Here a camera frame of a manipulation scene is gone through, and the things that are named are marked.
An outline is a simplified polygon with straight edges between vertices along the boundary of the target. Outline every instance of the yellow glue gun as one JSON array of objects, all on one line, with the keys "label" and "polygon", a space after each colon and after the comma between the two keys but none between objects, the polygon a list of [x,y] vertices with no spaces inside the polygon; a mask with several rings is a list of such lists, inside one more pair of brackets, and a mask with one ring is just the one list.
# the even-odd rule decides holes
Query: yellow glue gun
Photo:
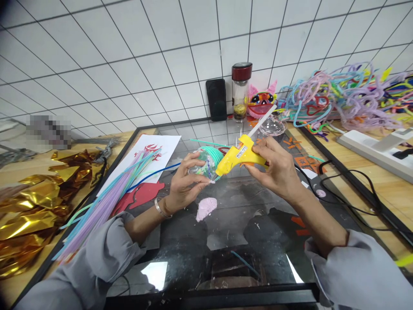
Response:
[{"label": "yellow glue gun", "polygon": [[215,170],[215,173],[218,176],[222,177],[224,174],[228,174],[236,165],[244,163],[259,164],[267,168],[267,166],[265,166],[266,160],[252,150],[254,141],[247,135],[242,135],[239,140],[241,141],[239,149],[235,146],[231,147],[224,158],[219,162],[218,167]]}]

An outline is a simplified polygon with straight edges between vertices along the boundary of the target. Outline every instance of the red paper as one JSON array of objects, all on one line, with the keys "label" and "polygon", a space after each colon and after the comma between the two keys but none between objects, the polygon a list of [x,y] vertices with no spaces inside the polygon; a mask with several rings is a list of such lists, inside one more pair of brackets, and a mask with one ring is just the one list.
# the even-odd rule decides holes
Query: red paper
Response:
[{"label": "red paper", "polygon": [[117,203],[112,212],[112,216],[129,209],[136,208],[149,202],[158,195],[158,192],[165,187],[165,183],[142,183],[133,191],[126,193]]}]

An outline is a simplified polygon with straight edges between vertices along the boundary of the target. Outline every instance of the silver bracelet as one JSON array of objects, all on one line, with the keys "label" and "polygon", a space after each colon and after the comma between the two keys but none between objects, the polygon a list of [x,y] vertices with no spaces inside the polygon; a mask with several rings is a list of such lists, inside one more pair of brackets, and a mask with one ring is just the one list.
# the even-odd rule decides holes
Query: silver bracelet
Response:
[{"label": "silver bracelet", "polygon": [[167,216],[165,213],[163,213],[163,211],[160,209],[159,205],[158,205],[158,199],[162,199],[161,197],[157,197],[155,198],[155,208],[158,210],[158,212],[166,219],[170,219],[172,218],[171,216]]}]

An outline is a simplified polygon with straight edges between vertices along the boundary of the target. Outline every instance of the power strip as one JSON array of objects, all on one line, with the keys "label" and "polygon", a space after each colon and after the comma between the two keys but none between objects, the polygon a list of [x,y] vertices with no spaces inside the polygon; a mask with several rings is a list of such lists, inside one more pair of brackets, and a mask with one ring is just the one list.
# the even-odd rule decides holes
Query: power strip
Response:
[{"label": "power strip", "polygon": [[413,184],[413,156],[408,155],[405,159],[393,156],[400,151],[394,146],[412,136],[411,129],[397,130],[379,141],[364,133],[351,130],[339,137],[337,142]]}]

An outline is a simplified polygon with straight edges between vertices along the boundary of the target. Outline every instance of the glass tabletop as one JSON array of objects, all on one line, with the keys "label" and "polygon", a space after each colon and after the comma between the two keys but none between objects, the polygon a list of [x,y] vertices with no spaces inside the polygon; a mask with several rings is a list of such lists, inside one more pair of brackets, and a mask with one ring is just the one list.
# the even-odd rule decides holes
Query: glass tabletop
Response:
[{"label": "glass tabletop", "polygon": [[[248,134],[254,123],[201,121],[159,127],[162,135],[181,135],[168,166],[180,162],[188,152],[206,145],[199,139],[228,146],[235,145],[241,134]],[[252,139],[264,138],[257,132]],[[309,158],[299,141],[287,131],[275,139],[302,169],[315,175],[318,163]],[[165,187],[159,197],[168,195],[175,170],[164,171],[159,182]],[[299,173],[307,185],[307,180]],[[320,178],[311,180],[321,189]],[[203,221],[195,220],[198,203],[214,197],[217,209]],[[327,193],[322,202],[345,228],[361,231],[335,197]],[[128,210],[138,216],[153,202]],[[141,295],[159,291],[186,292],[222,288],[259,287],[276,284],[315,282],[310,260],[304,253],[309,231],[294,209],[267,190],[243,167],[235,167],[216,184],[207,186],[196,201],[164,221],[148,237],[147,253],[111,287],[110,296]]]}]

